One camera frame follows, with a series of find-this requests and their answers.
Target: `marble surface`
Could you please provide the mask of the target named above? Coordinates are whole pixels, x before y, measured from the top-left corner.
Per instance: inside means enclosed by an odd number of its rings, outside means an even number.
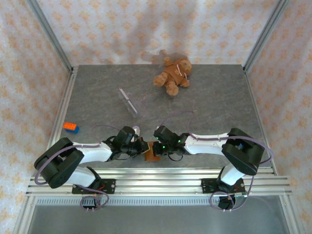
[[[190,87],[180,88],[175,97],[167,95],[164,87],[153,86],[154,76],[163,65],[83,65],[78,69],[65,121],[80,128],[78,134],[62,131],[79,143],[93,143],[93,126],[111,124],[118,128],[138,125],[145,141],[154,141],[154,130],[172,113],[194,110],[191,131],[200,135],[229,132],[237,127],[250,136],[263,140],[259,122],[241,65],[194,65],[189,77]],[[122,88],[135,104],[139,116],[129,111],[120,97]],[[173,117],[165,123],[172,132],[187,132],[191,114]],[[117,130],[103,127],[95,131],[101,139],[117,134]],[[129,160],[96,162],[94,168],[218,168],[228,164],[224,156],[185,156],[173,162],[164,156],[160,162],[144,162],[137,156]]]

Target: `patterned wallpaper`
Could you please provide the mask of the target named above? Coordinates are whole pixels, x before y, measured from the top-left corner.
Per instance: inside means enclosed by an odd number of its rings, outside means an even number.
[[[312,234],[312,4],[292,0],[249,73],[275,162]]]
[[[25,0],[0,1],[0,233],[12,232],[68,74]]]
[[[244,64],[278,0],[39,0],[73,66]]]

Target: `brown teddy bear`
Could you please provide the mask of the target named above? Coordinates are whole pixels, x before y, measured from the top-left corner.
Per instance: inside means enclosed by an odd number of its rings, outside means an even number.
[[[185,58],[172,62],[169,57],[164,59],[166,69],[154,78],[154,85],[161,87],[165,86],[167,93],[175,96],[179,92],[178,85],[189,87],[190,82],[187,76],[191,73],[191,62]]]

